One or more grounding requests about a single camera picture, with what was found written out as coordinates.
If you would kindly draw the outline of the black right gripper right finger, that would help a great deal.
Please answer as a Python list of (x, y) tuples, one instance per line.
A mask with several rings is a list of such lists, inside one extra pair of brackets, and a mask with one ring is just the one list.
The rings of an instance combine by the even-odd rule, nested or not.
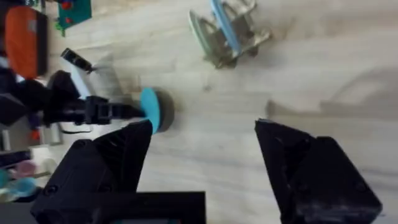
[(382, 203), (329, 136), (259, 119), (255, 131), (286, 224), (370, 224)]

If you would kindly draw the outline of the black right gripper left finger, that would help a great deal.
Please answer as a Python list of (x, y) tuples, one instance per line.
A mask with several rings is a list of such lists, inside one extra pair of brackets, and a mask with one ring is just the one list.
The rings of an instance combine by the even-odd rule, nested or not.
[(152, 123), (144, 120), (94, 140), (75, 141), (31, 215), (37, 223), (89, 223), (106, 202), (136, 193), (151, 137)]

